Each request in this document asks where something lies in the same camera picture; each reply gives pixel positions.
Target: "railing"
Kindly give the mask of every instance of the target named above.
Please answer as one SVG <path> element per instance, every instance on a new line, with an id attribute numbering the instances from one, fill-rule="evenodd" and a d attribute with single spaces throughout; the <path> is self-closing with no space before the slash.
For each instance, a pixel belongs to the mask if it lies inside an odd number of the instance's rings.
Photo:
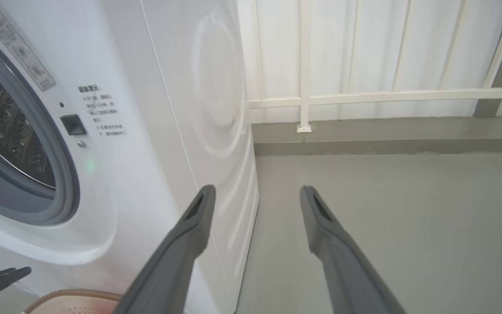
<path id="1" fill-rule="evenodd" d="M 251 100 L 252 109 L 270 108 L 270 107 L 300 107 L 300 119 L 297 127 L 298 133 L 309 133 L 311 127 L 309 125 L 309 106 L 330 105 L 330 104 L 346 104 L 346 103 L 368 103 L 368 102 L 396 102 L 396 101 L 429 101 L 441 99 L 502 99 L 502 88 L 493 87 L 495 78 L 500 65 L 502 63 L 502 34 L 497 44 L 495 54 L 489 66 L 488 73 L 481 88 L 469 89 L 445 89 L 446 82 L 451 73 L 452 60 L 458 50 L 457 35 L 462 30 L 464 19 L 466 16 L 466 2 L 469 0 L 461 0 L 458 14 L 452 32 L 452 37 L 449 43 L 444 67 L 441 72 L 440 83 L 438 89 L 435 90 L 415 90 L 415 91 L 398 91 L 397 82 L 400 80 L 402 65 L 404 64 L 403 48 L 408 42 L 409 26 L 412 15 L 410 8 L 415 4 L 416 0 L 408 0 L 406 15 L 402 28 L 402 38 L 400 40 L 400 48 L 398 51 L 398 60 L 394 70 L 394 79 L 392 91 L 390 92 L 370 92 L 370 93 L 343 93 L 337 95 L 311 96 L 310 80 L 311 80 L 311 0 L 301 0 L 301 60 L 300 60 L 300 84 L 299 97 L 291 98 L 265 98 L 265 82 L 263 79 L 263 62 L 261 60 L 261 42 L 259 40 L 259 25 L 257 18 L 256 0 L 252 0 L 254 14 L 255 41 L 257 42 L 257 61 L 258 61 L 258 77 L 259 88 L 262 92 L 262 99 Z M 362 0 L 357 0 L 355 11 L 355 26 L 354 38 L 352 44 L 352 53 L 350 61 L 350 73 L 348 84 L 354 81 L 356 76 L 355 62 L 357 58 L 357 42 L 359 33 L 359 16 L 361 12 Z"/>

